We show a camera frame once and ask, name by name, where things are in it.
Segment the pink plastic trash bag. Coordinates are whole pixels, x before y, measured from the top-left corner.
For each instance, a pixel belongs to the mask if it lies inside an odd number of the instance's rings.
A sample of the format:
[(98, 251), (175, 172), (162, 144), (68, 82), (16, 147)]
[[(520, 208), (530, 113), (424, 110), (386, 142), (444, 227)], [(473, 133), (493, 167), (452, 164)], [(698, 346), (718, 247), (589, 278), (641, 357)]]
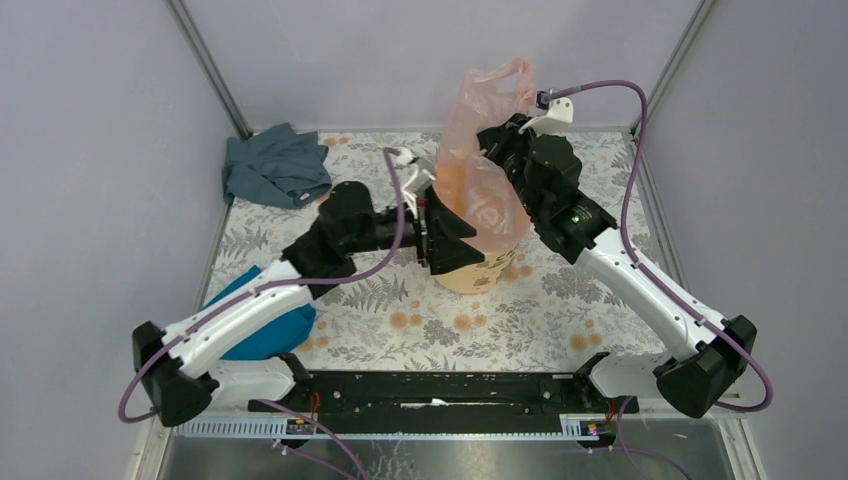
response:
[(466, 242), (486, 255), (514, 249), (530, 227), (505, 173), (486, 157), (477, 134), (534, 105), (534, 65), (515, 58), (489, 71), (470, 70), (454, 100), (437, 148), (435, 190), (476, 229)]

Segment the yellow plastic trash bin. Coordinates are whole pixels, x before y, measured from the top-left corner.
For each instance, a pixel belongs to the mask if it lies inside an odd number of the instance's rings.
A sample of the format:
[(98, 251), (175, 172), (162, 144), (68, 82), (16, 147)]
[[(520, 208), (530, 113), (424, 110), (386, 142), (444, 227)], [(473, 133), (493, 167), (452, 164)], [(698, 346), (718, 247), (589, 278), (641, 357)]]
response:
[(527, 214), (505, 174), (486, 159), (466, 166), (440, 165), (436, 172), (436, 193), (477, 230), (465, 242), (482, 252), (485, 260), (435, 279), (457, 293), (487, 292), (495, 287), (529, 230)]

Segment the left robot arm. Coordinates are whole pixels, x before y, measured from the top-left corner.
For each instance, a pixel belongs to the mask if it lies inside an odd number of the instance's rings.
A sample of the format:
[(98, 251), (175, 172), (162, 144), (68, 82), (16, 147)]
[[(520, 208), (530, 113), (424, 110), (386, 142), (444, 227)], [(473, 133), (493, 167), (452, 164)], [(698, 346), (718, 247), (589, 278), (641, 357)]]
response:
[(333, 187), (309, 230), (281, 257), (223, 299), (166, 328), (147, 321), (132, 332), (135, 376), (166, 427), (186, 423), (214, 403), (275, 400), (296, 411), (310, 385), (286, 360), (226, 361), (237, 344), (277, 318), (319, 299), (336, 286), (366, 278), (353, 254), (383, 250), (392, 258), (412, 247), (434, 275), (482, 261), (468, 244), (476, 230), (427, 186), (422, 200), (375, 210), (357, 181)]

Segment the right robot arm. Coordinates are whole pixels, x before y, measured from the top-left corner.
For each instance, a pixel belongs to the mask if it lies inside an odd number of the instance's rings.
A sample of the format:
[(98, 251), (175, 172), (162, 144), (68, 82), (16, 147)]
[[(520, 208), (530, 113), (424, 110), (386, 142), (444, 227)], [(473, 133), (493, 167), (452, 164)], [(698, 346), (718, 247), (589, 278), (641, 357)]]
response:
[(573, 386), (575, 402), (597, 412), (614, 397), (662, 398), (703, 417), (745, 372), (756, 326), (707, 307), (627, 248), (616, 220), (580, 191), (582, 163), (571, 143), (523, 120), (478, 133), (486, 158), (503, 169), (542, 243), (605, 284), (666, 347), (655, 355), (596, 355)]

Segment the floral patterned table mat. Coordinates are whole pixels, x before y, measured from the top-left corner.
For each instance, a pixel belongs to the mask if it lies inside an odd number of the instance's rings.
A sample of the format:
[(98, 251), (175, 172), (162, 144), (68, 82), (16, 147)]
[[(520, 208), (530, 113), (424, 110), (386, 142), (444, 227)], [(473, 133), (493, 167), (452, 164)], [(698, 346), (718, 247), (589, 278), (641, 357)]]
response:
[[(617, 216), (631, 168), (620, 132), (575, 132), (580, 187)], [(374, 204), (394, 204), (381, 149), (408, 147), (434, 157), (434, 132), (327, 132), (325, 166), (335, 181), (368, 185)], [(317, 203), (299, 210), (237, 199), (229, 212), (203, 304), (250, 267), (266, 268), (312, 224)], [(601, 282), (550, 252), (531, 229), (495, 267), (495, 288), (450, 291), (417, 262), (412, 249), (368, 279), (342, 285), (314, 303), (311, 334), (297, 349), (309, 369), (576, 370), (597, 352), (658, 353), (662, 342)]]

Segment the grey-blue cloth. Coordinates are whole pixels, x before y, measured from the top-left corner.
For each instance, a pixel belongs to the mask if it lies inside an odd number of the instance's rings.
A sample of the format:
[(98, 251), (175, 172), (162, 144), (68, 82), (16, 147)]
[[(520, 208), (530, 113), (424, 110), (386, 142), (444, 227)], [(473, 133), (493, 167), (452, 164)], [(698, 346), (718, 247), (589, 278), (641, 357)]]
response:
[(300, 209), (327, 194), (332, 177), (324, 165), (329, 147), (318, 133), (275, 125), (247, 140), (230, 138), (221, 170), (224, 201), (240, 198), (282, 209)]

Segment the bright blue cloth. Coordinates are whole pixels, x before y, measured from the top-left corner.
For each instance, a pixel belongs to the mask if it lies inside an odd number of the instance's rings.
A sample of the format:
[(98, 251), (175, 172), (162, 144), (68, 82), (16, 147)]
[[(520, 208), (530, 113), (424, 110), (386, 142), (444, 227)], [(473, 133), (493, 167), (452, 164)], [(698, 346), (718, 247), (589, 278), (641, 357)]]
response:
[(311, 304), (298, 307), (261, 327), (229, 349), (221, 359), (262, 361), (278, 354), (290, 353), (309, 338), (315, 319), (316, 310)]

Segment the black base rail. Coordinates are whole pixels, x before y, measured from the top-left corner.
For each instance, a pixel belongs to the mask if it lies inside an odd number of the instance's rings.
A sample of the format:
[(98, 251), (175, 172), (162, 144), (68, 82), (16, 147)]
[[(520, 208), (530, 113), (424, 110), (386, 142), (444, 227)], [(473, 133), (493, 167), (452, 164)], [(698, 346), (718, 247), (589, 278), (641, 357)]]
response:
[(565, 417), (605, 421), (637, 401), (603, 396), (581, 374), (314, 371), (275, 406), (311, 414), (336, 434), (561, 434)]

